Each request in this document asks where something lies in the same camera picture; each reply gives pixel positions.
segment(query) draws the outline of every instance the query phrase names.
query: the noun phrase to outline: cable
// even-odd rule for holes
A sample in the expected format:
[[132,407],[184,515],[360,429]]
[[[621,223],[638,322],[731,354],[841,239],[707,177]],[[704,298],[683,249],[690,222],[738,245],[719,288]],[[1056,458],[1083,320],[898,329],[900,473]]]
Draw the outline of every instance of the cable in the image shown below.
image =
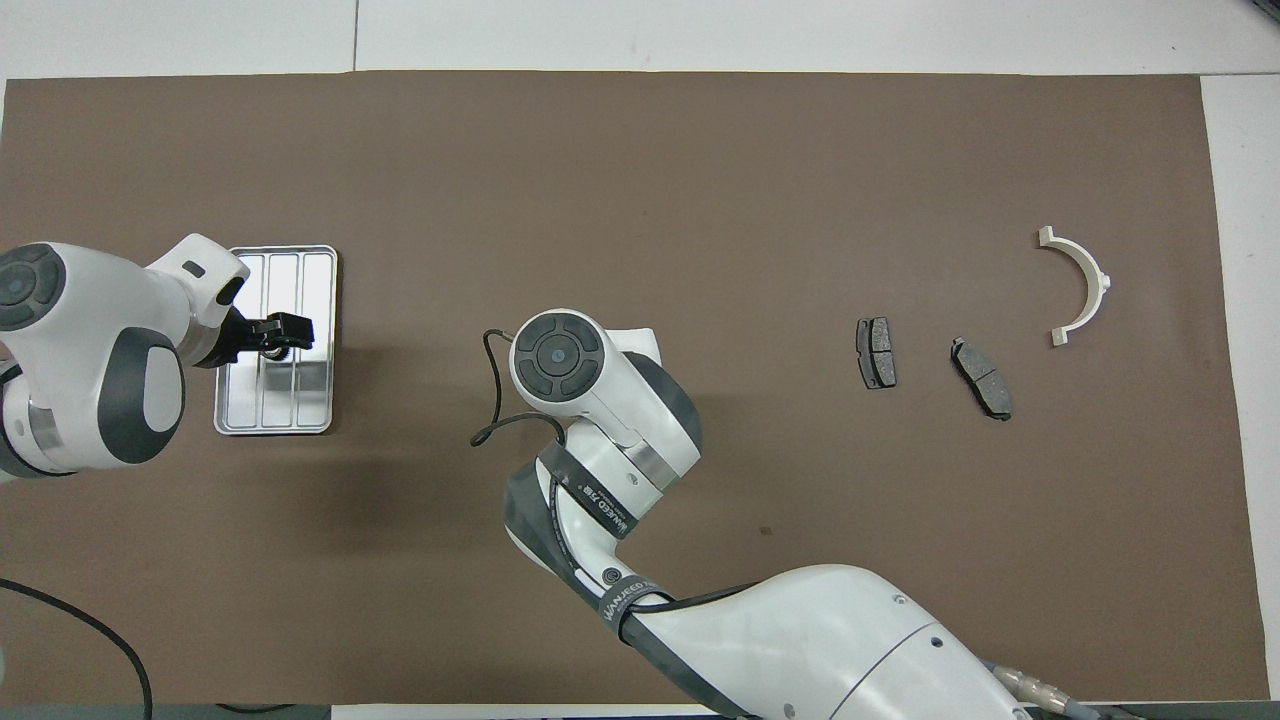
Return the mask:
[[241,707],[238,705],[225,705],[219,702],[218,707],[221,707],[223,710],[230,712],[238,712],[241,715],[262,715],[264,712],[275,712],[276,710],[285,710],[288,707],[294,707],[294,703],[291,702],[287,705],[268,705],[264,707]]
[[564,445],[564,428],[556,421],[556,418],[552,418],[547,413],[520,413],[480,428],[480,430],[477,430],[476,434],[471,436],[471,447],[480,447],[481,445],[484,445],[486,439],[489,439],[489,436],[493,434],[493,432],[497,430],[498,428],[503,428],[506,425],[509,425],[512,423],[518,423],[521,420],[541,420],[549,424],[550,427],[556,428],[556,442],[561,443],[562,446]]
[[564,428],[556,420],[556,418],[548,415],[547,413],[520,413],[502,420],[498,419],[498,416],[502,415],[502,375],[498,373],[498,360],[494,359],[493,347],[489,345],[489,338],[493,336],[500,336],[507,342],[515,341],[515,337],[512,337],[511,333],[497,328],[489,328],[480,338],[484,342],[484,354],[489,357],[489,369],[493,370],[493,419],[489,420],[488,425],[476,430],[476,434],[471,436],[471,447],[480,447],[489,441],[489,437],[498,428],[518,423],[521,420],[541,420],[548,423],[550,427],[556,428],[556,442],[563,446]]
[[493,419],[489,420],[489,428],[486,428],[488,432],[480,430],[471,438],[471,447],[480,447],[489,439],[489,436],[493,434],[494,429],[497,429],[493,424],[498,421],[498,415],[502,414],[502,377],[498,374],[498,360],[493,356],[493,347],[489,346],[489,338],[495,334],[502,336],[502,340],[507,342],[512,342],[515,340],[511,337],[511,333],[507,331],[499,331],[498,328],[489,328],[480,338],[481,342],[484,342],[484,354],[489,356],[489,368],[493,370]]
[[116,634],[115,630],[108,628],[106,623],[102,623],[97,618],[93,618],[88,612],[84,612],[79,607],[76,607],[74,605],[64,600],[59,600],[49,593],[40,592],[36,588],[29,588],[22,583],[15,583],[13,580],[6,580],[4,578],[0,578],[0,589],[6,589],[15,592],[18,594],[24,594],[32,600],[38,600],[45,605],[56,607],[58,610],[61,610],[63,612],[70,615],[72,618],[76,618],[81,623],[84,623],[86,625],[93,628],[99,633],[106,635],[106,639],[111,641],[111,643],[114,643],[115,647],[120,648],[120,652],[123,652],[124,656],[129,659],[129,662],[133,665],[133,671],[138,674],[138,684],[142,685],[142,720],[151,720],[151,714],[154,711],[154,705],[151,701],[151,680],[147,678],[147,669],[142,666],[142,659],[138,657],[138,653],[133,650],[133,646],[125,642],[124,638]]

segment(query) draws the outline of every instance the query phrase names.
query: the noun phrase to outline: circular joint cap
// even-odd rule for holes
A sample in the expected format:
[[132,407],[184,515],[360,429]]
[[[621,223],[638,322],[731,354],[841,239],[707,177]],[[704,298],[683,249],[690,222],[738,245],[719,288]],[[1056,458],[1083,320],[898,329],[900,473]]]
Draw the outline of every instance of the circular joint cap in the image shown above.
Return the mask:
[[0,332],[19,331],[47,315],[65,284],[67,266],[45,243],[0,255]]
[[595,384],[604,364],[600,333],[577,315],[548,313],[520,331],[516,378],[534,397],[567,402]]

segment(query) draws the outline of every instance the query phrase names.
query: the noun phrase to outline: brown table mat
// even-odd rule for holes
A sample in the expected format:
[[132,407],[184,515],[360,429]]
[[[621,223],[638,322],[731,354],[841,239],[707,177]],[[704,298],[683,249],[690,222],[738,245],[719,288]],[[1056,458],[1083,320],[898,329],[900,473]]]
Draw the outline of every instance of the brown table mat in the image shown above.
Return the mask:
[[[467,447],[480,332],[553,306],[653,327],[703,414],[622,546],[675,593],[861,565],[1079,697],[1266,693],[1197,78],[52,79],[5,113],[4,247],[342,255],[326,436],[220,437],[193,370],[155,461],[0,487],[0,574],[113,625],[159,701],[681,702],[503,530],[545,428]],[[1084,284],[1043,224],[1115,283],[1059,348]],[[895,389],[858,375],[870,315]],[[136,698],[29,601],[0,596],[0,703]]]

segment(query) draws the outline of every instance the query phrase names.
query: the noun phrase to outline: metal tray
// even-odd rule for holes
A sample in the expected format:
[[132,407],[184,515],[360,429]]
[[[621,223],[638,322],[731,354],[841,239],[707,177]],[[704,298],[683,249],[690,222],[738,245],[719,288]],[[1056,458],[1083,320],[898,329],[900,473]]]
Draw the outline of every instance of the metal tray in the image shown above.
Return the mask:
[[250,275],[236,296],[246,318],[293,313],[311,319],[315,345],[283,361],[241,354],[218,368],[214,428],[225,436],[319,434],[333,420],[338,252],[328,245],[233,247]]

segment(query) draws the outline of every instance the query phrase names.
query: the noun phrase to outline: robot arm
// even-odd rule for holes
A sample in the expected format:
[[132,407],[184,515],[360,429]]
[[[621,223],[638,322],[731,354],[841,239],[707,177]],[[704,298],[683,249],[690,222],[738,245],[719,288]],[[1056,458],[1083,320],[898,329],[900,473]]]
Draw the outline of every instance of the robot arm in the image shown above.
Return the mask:
[[246,278],[200,234],[147,268],[54,242],[0,255],[0,342],[13,354],[0,374],[0,478],[157,455],[182,419],[183,365],[234,361],[230,340],[256,329],[232,307]]
[[507,532],[525,555],[724,716],[1028,717],[959,639],[868,570],[801,568],[675,601],[621,562],[617,543],[701,454],[692,402],[658,365],[652,332],[639,333],[649,340],[572,310],[517,333],[520,395],[577,419],[563,447],[548,445],[508,480]]

